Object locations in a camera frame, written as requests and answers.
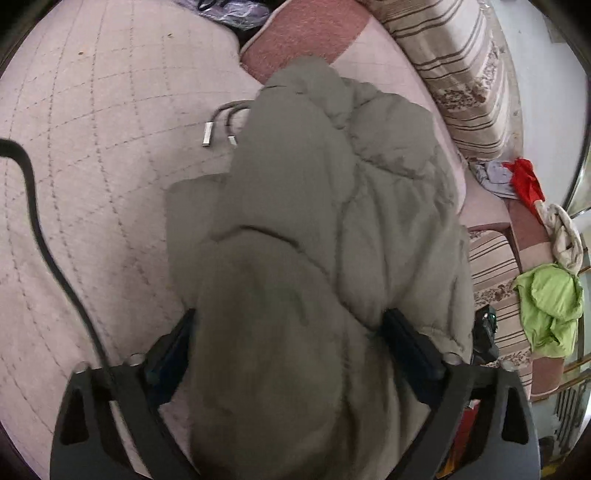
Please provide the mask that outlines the olive green puffer jacket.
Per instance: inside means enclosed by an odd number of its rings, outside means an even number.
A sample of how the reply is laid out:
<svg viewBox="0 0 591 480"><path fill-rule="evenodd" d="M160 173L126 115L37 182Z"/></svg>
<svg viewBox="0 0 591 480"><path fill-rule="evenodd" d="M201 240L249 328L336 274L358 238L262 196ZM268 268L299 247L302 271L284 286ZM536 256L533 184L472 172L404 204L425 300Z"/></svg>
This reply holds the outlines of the olive green puffer jacket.
<svg viewBox="0 0 591 480"><path fill-rule="evenodd" d="M228 173L167 193L197 311L190 452L209 479L383 479L429 410L380 334L400 310L472 353L468 234L432 114L303 57L252 102Z"/></svg>

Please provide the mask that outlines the striped floral pillow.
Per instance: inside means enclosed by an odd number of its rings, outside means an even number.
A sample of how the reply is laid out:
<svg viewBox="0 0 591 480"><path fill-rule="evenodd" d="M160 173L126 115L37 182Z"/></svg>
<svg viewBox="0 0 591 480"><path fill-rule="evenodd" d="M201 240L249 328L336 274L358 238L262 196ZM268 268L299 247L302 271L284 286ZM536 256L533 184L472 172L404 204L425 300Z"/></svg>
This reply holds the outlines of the striped floral pillow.
<svg viewBox="0 0 591 480"><path fill-rule="evenodd" d="M365 1L430 91L468 158L500 158L513 133L507 64L483 1Z"/></svg>
<svg viewBox="0 0 591 480"><path fill-rule="evenodd" d="M532 352L520 319L520 300L512 288L521 274L507 237L498 231L469 233L469 263L475 308L490 306L496 311L495 344L499 363L510 362L521 379L527 398L533 383Z"/></svg>

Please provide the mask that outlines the lime green cloth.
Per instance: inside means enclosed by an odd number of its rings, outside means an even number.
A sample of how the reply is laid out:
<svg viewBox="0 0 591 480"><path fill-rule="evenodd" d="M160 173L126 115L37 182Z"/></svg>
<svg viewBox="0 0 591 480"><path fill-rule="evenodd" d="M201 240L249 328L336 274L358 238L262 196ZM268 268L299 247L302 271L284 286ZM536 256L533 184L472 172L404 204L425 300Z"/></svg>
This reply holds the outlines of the lime green cloth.
<svg viewBox="0 0 591 480"><path fill-rule="evenodd" d="M556 264L540 265L512 284L520 301L520 320L534 354L565 358L575 348L584 313L579 278Z"/></svg>

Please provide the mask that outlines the cream knotted cloth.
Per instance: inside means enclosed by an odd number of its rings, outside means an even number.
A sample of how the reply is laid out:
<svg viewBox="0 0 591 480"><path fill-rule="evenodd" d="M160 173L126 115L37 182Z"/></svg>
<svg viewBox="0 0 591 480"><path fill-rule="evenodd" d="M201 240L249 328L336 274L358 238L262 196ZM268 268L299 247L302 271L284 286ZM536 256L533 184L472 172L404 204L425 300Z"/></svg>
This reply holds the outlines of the cream knotted cloth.
<svg viewBox="0 0 591 480"><path fill-rule="evenodd" d="M577 276L584 260L584 247L578 228L568 213L557 204L537 201L536 209L550 238L555 261Z"/></svg>

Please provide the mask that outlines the grey cloth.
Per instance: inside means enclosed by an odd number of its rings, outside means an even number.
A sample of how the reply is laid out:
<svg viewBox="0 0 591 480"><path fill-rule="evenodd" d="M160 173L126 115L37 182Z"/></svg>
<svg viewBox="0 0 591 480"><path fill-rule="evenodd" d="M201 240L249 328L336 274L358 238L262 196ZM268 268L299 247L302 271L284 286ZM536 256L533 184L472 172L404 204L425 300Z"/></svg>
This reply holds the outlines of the grey cloth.
<svg viewBox="0 0 591 480"><path fill-rule="evenodd" d="M513 172L503 161L473 161L469 168L478 183L488 192L502 199L519 199L512 185Z"/></svg>

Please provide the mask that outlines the red cloth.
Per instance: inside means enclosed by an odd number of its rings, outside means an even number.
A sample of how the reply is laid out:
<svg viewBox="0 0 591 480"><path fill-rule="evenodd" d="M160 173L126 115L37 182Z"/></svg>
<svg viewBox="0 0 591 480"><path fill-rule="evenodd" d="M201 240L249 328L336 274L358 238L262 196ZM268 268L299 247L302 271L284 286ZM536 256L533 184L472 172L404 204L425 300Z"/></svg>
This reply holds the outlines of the red cloth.
<svg viewBox="0 0 591 480"><path fill-rule="evenodd" d="M512 174L511 185L522 204L542 222L536 208L537 202L544 202L545 195L535 174L533 164L525 158L517 158L513 162L502 162L502 166Z"/></svg>

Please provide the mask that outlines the pink bolster cushion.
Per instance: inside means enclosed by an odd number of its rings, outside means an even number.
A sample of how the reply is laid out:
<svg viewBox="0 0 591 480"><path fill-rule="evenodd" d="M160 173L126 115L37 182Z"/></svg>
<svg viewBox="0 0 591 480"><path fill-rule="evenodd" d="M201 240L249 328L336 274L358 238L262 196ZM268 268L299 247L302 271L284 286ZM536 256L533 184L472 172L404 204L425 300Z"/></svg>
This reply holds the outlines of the pink bolster cushion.
<svg viewBox="0 0 591 480"><path fill-rule="evenodd" d="M364 1L287 1L240 51L242 67L259 82L301 56L327 61L339 74L396 93L431 112L434 131L451 165L461 222L471 230L504 230L505 202L479 185L470 160L452 140L430 91L403 49L363 6Z"/></svg>

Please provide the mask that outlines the blue patterned cloth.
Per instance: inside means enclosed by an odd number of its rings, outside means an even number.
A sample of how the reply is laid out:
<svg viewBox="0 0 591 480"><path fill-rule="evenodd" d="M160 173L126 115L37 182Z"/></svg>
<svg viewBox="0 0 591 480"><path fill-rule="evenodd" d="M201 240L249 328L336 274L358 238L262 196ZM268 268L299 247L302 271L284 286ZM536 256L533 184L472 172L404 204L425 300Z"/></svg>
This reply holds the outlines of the blue patterned cloth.
<svg viewBox="0 0 591 480"><path fill-rule="evenodd" d="M270 18L270 8L257 1L178 0L176 4L215 23L247 31L263 27Z"/></svg>

